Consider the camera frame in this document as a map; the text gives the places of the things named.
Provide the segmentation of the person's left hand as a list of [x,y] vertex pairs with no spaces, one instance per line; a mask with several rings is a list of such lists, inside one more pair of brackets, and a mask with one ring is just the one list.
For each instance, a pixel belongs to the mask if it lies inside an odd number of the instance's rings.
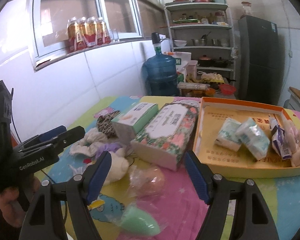
[[[40,180],[36,176],[30,176],[23,183],[26,198],[29,202],[41,186]],[[0,194],[0,210],[4,220],[14,228],[20,228],[23,224],[26,212],[18,202],[19,189],[17,187],[6,188]]]

